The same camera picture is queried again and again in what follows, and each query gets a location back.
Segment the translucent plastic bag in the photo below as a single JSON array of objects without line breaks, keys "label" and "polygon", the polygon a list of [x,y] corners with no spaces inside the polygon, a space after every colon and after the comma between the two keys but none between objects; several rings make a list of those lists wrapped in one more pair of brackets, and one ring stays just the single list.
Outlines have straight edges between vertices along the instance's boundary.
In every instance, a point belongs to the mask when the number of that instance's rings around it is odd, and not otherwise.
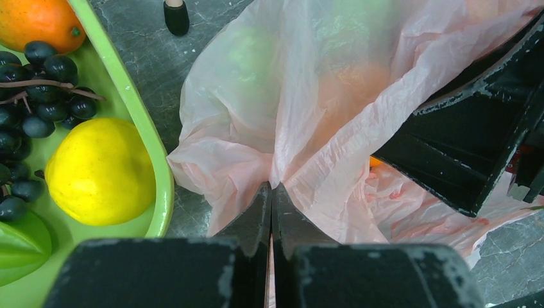
[{"label": "translucent plastic bag", "polygon": [[527,205],[501,191],[488,202],[492,214],[470,219],[390,167],[370,173],[369,157],[542,4],[255,0],[185,81],[180,145],[168,156],[176,181],[213,206],[209,235],[245,209],[262,182],[282,182],[342,243],[440,242],[468,258],[487,232],[529,215]]}]

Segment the table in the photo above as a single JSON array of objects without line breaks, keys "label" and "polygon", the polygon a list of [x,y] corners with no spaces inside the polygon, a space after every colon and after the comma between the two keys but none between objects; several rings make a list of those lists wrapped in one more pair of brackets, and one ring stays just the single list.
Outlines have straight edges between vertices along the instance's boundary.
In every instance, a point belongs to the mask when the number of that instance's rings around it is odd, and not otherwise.
[{"label": "table", "polygon": [[[190,0],[191,28],[174,37],[159,0],[89,0],[138,88],[169,153],[178,144],[180,91],[192,63],[214,35],[251,0]],[[168,237],[206,234],[211,207],[176,187]],[[499,228],[480,249],[472,272],[489,307],[544,288],[544,212]]]}]

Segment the crumpled plastic bag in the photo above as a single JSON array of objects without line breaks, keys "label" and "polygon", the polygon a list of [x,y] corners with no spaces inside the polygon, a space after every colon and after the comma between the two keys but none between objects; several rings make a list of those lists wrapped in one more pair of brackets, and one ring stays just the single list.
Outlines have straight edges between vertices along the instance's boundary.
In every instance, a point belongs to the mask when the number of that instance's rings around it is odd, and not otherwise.
[{"label": "crumpled plastic bag", "polygon": [[369,157],[543,4],[255,0],[203,50],[183,85],[180,143],[167,157],[176,182],[213,206],[209,235],[262,182],[282,182],[341,243],[445,243],[474,263],[487,232],[531,213],[506,197],[508,179],[472,219],[387,165],[370,172]]}]

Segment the lemon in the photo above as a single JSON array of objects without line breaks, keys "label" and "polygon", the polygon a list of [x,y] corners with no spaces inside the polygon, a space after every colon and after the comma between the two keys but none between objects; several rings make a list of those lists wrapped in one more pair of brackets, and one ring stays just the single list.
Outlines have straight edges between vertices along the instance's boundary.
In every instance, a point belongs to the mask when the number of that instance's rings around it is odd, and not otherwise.
[{"label": "lemon", "polygon": [[155,200],[155,174],[134,124],[115,118],[76,126],[47,162],[53,201],[75,220],[116,225],[140,216]]}]

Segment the green tray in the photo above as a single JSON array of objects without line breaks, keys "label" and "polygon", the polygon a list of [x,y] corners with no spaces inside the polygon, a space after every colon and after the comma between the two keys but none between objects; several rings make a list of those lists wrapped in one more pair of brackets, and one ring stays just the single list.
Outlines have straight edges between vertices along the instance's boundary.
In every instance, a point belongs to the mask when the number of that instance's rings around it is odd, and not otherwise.
[{"label": "green tray", "polygon": [[[82,225],[60,210],[48,194],[30,203],[31,210],[42,218],[51,233],[53,254],[37,271],[0,287],[0,307],[40,307],[60,266],[78,243],[100,237],[162,237],[172,214],[174,182],[157,130],[91,5],[82,0],[69,2],[88,36],[84,45],[69,55],[78,65],[80,85],[106,97],[106,101],[99,102],[97,117],[118,117],[133,122],[137,127],[155,169],[157,199],[155,206],[141,216],[122,225],[108,227]],[[22,54],[17,55],[26,63]],[[32,154],[25,160],[32,172],[45,168],[67,133],[58,126],[52,136],[33,140]]]}]

